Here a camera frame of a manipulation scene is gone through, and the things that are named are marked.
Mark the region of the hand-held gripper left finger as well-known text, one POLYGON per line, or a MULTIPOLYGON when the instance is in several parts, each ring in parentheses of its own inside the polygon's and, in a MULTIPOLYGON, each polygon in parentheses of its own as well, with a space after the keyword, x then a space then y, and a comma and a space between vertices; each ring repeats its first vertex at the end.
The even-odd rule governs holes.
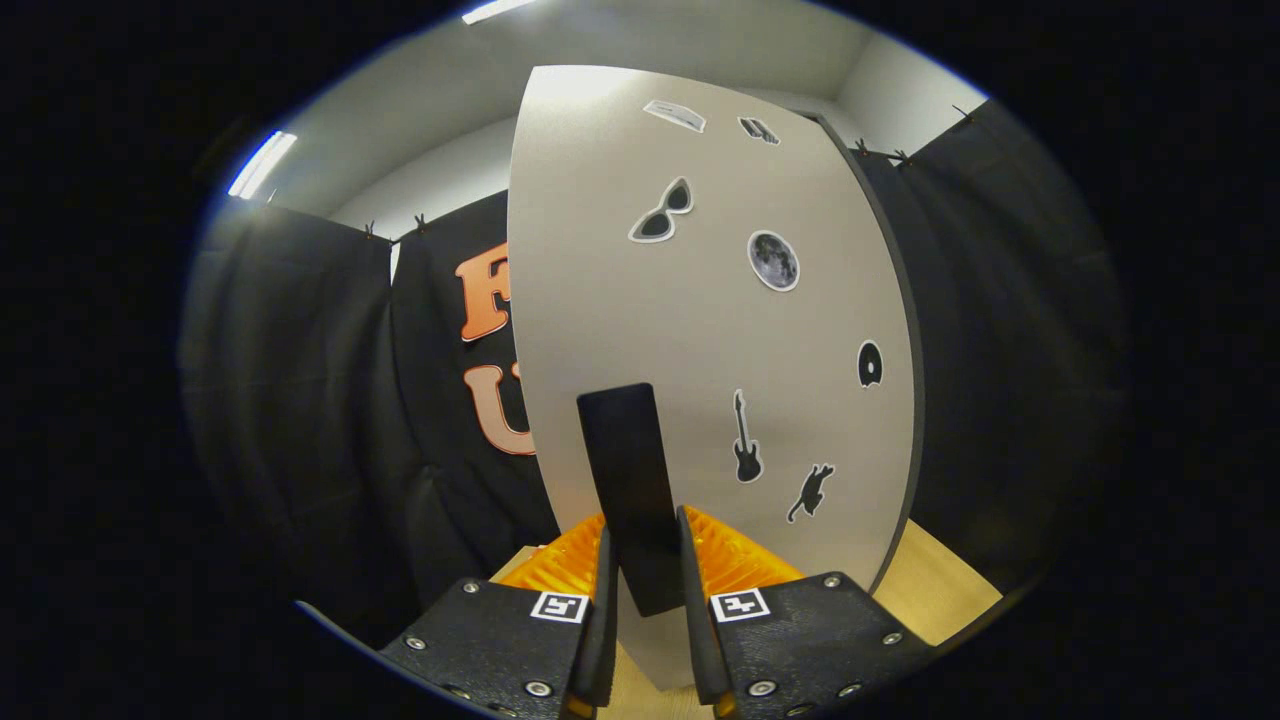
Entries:
POLYGON ((465 578, 379 661, 484 719, 594 719, 611 702, 618 564, 602 515, 495 580, 465 578))

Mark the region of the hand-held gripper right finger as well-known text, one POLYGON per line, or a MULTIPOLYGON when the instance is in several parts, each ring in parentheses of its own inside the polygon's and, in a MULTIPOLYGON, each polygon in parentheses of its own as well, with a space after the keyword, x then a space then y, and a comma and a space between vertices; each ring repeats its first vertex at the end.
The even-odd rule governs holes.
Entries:
POLYGON ((845 719, 936 656, 842 571, 804 575, 686 505, 678 533, 692 675, 717 719, 845 719))

